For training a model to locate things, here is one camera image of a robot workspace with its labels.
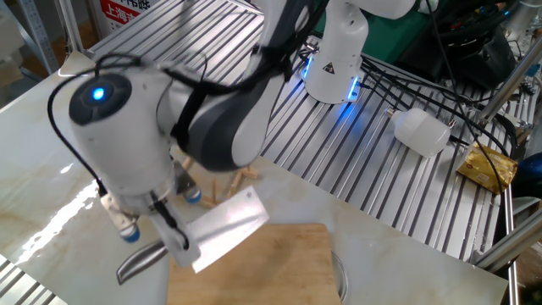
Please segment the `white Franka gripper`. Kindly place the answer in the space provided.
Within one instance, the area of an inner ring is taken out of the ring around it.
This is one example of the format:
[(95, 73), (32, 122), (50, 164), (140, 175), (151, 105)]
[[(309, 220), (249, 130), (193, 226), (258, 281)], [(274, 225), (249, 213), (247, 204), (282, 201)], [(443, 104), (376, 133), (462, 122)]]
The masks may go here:
[(150, 220), (167, 250), (178, 266), (191, 267), (201, 256), (201, 251), (179, 211), (164, 202), (155, 202), (153, 207), (155, 211)]

